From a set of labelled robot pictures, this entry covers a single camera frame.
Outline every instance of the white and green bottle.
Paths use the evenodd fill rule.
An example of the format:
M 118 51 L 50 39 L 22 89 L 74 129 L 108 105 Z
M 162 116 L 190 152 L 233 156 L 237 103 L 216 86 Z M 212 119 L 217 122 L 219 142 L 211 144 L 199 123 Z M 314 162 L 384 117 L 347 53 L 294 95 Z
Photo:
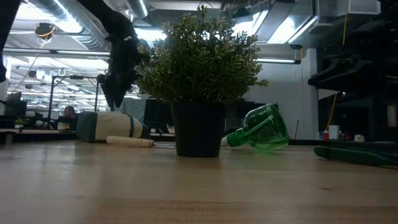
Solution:
M 278 109 L 267 104 L 250 111 L 243 119 L 243 128 L 225 136 L 221 147 L 249 144 L 258 151 L 273 151 L 286 146 L 289 134 Z

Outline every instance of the workbench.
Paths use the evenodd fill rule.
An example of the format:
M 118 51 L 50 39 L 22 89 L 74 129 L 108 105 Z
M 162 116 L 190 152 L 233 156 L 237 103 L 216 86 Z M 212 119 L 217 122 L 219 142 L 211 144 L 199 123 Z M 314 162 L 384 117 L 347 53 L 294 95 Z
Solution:
M 397 223 L 398 170 L 222 149 L 177 157 L 80 141 L 0 146 L 1 223 Z
M 76 139 L 74 131 L 43 129 L 0 129 L 0 145 L 6 142 L 40 142 Z

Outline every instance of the ceiling duct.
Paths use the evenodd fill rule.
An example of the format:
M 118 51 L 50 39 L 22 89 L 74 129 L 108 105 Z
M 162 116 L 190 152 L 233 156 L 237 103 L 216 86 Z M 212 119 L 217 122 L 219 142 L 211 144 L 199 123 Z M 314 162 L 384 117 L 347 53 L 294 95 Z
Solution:
M 198 6 L 205 6 L 208 9 L 220 9 L 223 3 L 221 1 L 187 1 L 187 0 L 150 0 L 150 6 L 154 9 L 163 10 L 183 10 L 197 11 Z
M 68 33 L 85 34 L 74 36 L 88 50 L 110 51 L 109 43 L 94 22 L 84 13 L 82 6 L 71 0 L 28 0 L 28 4 L 50 16 L 50 20 Z
M 317 6 L 321 18 L 345 14 L 378 15 L 381 12 L 378 0 L 317 0 Z
M 147 0 L 127 0 L 127 6 L 131 14 L 138 19 L 145 18 L 150 11 Z
M 257 32 L 259 40 L 268 41 L 295 6 L 295 1 L 276 1 Z

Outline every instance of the green handle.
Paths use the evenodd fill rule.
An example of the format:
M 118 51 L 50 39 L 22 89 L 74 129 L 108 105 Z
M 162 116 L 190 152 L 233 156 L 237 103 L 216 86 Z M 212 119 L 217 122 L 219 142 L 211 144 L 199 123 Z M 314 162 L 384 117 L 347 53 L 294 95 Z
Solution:
M 396 154 L 366 149 L 317 146 L 314 153 L 322 158 L 367 166 L 398 166 Z

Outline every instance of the ventilation pipe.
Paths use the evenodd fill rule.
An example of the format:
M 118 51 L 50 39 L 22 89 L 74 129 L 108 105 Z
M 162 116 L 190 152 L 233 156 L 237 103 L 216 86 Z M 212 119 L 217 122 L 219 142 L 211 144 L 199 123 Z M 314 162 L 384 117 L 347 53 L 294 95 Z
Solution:
M 50 16 L 50 20 L 61 30 L 79 33 L 72 37 L 88 50 L 109 52 L 110 45 L 104 34 L 84 13 L 82 6 L 71 0 L 27 0 L 27 3 Z
M 127 0 L 127 5 L 131 14 L 138 19 L 145 18 L 149 14 L 150 8 L 147 0 Z

